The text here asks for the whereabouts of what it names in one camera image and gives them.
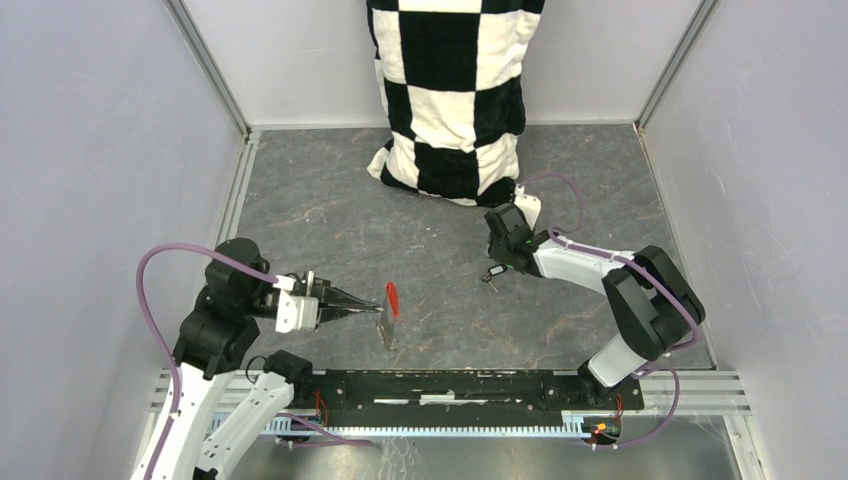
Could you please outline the red key tag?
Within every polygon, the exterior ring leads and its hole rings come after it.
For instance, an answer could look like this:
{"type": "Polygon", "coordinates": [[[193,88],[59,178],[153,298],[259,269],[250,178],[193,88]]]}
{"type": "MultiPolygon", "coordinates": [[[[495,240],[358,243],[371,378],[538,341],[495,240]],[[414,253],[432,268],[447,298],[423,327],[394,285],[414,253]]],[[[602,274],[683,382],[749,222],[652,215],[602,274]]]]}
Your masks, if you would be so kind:
{"type": "Polygon", "coordinates": [[[393,321],[396,321],[399,317],[400,305],[397,287],[393,282],[388,282],[386,284],[386,297],[391,312],[391,318],[393,321]]]}

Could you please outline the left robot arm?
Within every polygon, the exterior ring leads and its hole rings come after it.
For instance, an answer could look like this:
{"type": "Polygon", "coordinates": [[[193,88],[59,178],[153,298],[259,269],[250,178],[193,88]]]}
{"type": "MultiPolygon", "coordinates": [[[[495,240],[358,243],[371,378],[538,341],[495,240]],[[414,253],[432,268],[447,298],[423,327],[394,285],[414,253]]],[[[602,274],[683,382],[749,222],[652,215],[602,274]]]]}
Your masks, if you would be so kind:
{"type": "Polygon", "coordinates": [[[302,407],[314,394],[310,361],[280,350],[265,360],[249,395],[213,432],[207,431],[245,354],[259,337],[258,318],[272,319],[281,333],[314,331],[321,324],[359,313],[382,313],[307,271],[273,275],[258,245],[226,240],[210,250],[167,243],[146,252],[136,270],[142,314],[165,355],[170,386],[153,436],[132,476],[135,479],[228,479],[234,467],[284,408],[302,407]],[[145,291],[148,263],[166,251],[210,258],[205,285],[169,347],[153,319],[145,291]]]}

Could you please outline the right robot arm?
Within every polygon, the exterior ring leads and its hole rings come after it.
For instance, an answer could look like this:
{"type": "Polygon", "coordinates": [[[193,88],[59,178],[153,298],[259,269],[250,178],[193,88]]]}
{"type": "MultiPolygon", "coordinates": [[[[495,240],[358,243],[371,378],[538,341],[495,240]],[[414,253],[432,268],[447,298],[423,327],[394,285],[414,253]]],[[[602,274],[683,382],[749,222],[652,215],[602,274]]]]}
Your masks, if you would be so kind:
{"type": "Polygon", "coordinates": [[[613,251],[535,232],[514,203],[489,210],[488,254],[497,267],[561,280],[604,295],[617,334],[578,369],[577,392],[602,408],[632,374],[662,356],[698,342],[705,308],[661,248],[613,251]]]}

